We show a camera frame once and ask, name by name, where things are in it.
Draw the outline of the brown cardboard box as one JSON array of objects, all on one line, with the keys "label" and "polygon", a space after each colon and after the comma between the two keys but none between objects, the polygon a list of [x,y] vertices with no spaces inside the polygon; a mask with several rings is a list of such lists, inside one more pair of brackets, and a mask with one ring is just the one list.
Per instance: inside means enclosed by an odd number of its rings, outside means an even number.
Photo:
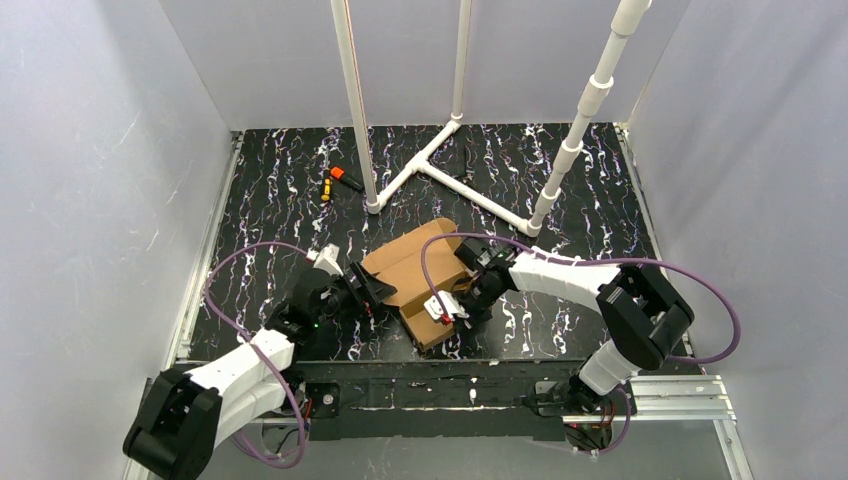
[{"label": "brown cardboard box", "polygon": [[[432,293],[422,269],[421,250],[430,238],[456,231],[454,221],[437,218],[369,253],[363,262],[366,271],[396,288],[385,303],[399,309],[415,346],[422,352],[444,342],[455,329],[433,319],[425,310]],[[440,239],[427,249],[427,272],[438,290],[449,290],[466,275],[465,266],[455,255],[459,244],[458,238]]]}]

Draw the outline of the orange black marker pen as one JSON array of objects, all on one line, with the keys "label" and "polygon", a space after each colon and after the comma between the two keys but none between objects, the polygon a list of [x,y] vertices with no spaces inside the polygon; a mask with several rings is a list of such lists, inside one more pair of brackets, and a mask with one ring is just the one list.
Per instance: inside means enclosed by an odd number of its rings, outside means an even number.
[{"label": "orange black marker pen", "polygon": [[364,193],[365,192],[365,187],[362,184],[362,182],[360,180],[358,180],[357,178],[355,178],[352,174],[346,172],[341,167],[338,167],[338,166],[332,167],[330,169],[330,176],[334,180],[342,183],[343,185],[347,186],[348,188],[350,188],[350,189],[352,189],[352,190],[354,190],[358,193]]}]

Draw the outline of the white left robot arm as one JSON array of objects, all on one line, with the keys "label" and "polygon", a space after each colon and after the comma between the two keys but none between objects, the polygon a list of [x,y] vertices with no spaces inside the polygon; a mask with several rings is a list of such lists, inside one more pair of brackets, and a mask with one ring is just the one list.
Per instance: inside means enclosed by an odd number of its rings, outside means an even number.
[{"label": "white left robot arm", "polygon": [[284,370],[322,321],[374,313],[396,291],[359,262],[345,272],[304,271],[250,340],[215,361],[154,379],[123,453],[162,479],[196,479],[224,440],[278,408],[294,415],[304,439],[309,400],[297,397]]}]

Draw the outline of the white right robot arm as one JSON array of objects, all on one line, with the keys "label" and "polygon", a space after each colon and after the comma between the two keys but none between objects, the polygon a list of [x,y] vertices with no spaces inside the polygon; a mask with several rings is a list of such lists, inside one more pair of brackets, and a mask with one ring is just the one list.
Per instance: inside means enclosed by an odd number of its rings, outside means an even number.
[{"label": "white right robot arm", "polygon": [[598,312],[610,335],[566,383],[559,401],[595,401],[641,371],[658,369],[694,321],[694,313],[659,267],[645,263],[585,266],[538,248],[498,249],[469,238],[455,251],[472,272],[469,286],[451,295],[468,326],[491,317],[508,291],[541,293]]}]

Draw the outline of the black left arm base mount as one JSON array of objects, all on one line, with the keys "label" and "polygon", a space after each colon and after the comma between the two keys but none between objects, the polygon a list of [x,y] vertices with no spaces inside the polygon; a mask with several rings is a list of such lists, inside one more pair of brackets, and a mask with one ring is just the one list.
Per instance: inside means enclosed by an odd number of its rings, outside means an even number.
[{"label": "black left arm base mount", "polygon": [[[295,394],[305,423],[333,419],[339,415],[342,380],[337,376],[319,375],[312,370],[287,370],[282,373]],[[286,397],[280,407],[263,414],[261,420],[270,425],[296,426],[293,404]]]}]

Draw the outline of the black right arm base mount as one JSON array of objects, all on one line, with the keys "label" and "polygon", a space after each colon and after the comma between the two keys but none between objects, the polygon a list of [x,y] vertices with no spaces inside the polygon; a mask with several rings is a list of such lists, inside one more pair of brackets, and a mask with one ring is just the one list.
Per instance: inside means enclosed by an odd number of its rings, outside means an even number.
[{"label": "black right arm base mount", "polygon": [[598,395],[589,387],[578,383],[574,387],[568,381],[538,381],[520,398],[520,404],[528,407],[542,417],[560,417],[574,415],[600,415],[612,411],[625,413],[626,408],[635,414],[635,400],[629,397],[631,385],[623,386],[624,392],[613,389],[605,395]]}]

